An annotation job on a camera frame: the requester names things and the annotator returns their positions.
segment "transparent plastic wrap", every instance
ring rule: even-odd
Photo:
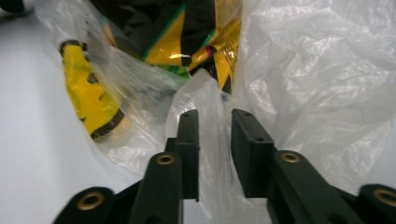
[[[177,135],[179,116],[197,109],[200,127],[200,201],[214,223],[268,223],[264,199],[246,199],[230,150],[231,111],[236,102],[222,93],[215,79],[200,70],[175,95],[166,125]]]
[[[396,114],[396,2],[245,1],[234,96],[333,185],[357,192]]]
[[[87,131],[87,120],[122,111],[95,140],[99,149],[116,164],[143,174],[149,158],[164,149],[169,106],[186,80],[109,46],[89,1],[40,0],[36,14],[63,55],[66,87]],[[96,97],[100,104],[94,107]]]

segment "white surface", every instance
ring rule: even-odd
[[[78,192],[116,193],[141,177],[87,141],[64,86],[62,59],[34,14],[0,11],[0,223],[51,223]],[[185,201],[185,223],[206,223]]]

